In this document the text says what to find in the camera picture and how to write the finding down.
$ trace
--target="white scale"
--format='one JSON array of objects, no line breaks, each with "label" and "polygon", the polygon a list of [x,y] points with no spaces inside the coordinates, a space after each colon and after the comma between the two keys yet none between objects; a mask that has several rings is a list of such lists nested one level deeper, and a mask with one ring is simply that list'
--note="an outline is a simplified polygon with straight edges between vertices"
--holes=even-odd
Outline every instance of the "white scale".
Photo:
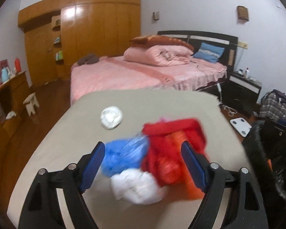
[{"label": "white scale", "polygon": [[239,132],[243,137],[247,136],[251,129],[251,125],[244,118],[237,118],[230,120],[230,124]]}]

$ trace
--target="black nightstand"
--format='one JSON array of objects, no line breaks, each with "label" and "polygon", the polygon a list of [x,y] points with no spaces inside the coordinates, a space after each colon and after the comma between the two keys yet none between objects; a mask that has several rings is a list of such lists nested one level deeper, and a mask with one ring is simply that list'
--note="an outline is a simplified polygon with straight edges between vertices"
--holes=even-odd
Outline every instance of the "black nightstand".
[{"label": "black nightstand", "polygon": [[222,85],[222,103],[250,118],[261,89],[261,83],[250,81],[233,72],[229,80]]}]

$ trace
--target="blue plastic bag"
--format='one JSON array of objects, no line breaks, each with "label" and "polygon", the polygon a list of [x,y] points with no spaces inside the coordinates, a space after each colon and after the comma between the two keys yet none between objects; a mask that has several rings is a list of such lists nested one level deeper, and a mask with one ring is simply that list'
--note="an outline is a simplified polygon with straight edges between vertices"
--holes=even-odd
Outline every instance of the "blue plastic bag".
[{"label": "blue plastic bag", "polygon": [[148,147],[149,139],[144,135],[106,143],[105,157],[101,165],[103,174],[112,177],[129,168],[140,168]]}]

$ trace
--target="blue pillow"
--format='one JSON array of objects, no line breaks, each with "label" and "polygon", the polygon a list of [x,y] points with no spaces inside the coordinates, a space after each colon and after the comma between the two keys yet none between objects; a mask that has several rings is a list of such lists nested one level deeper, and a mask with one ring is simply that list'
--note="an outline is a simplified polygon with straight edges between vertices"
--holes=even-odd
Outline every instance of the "blue pillow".
[{"label": "blue pillow", "polygon": [[224,47],[218,47],[206,43],[201,43],[199,51],[196,52],[193,55],[193,57],[197,59],[204,59],[210,63],[216,63],[223,54],[223,51]]}]

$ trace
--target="yellow outlet panel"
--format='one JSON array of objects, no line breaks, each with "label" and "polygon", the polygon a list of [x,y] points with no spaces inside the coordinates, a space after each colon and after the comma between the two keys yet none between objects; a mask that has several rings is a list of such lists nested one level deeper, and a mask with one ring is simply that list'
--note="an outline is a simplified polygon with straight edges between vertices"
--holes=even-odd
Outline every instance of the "yellow outlet panel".
[{"label": "yellow outlet panel", "polygon": [[240,42],[240,41],[239,41],[237,45],[238,45],[238,47],[248,49],[248,44],[245,43],[245,42]]}]

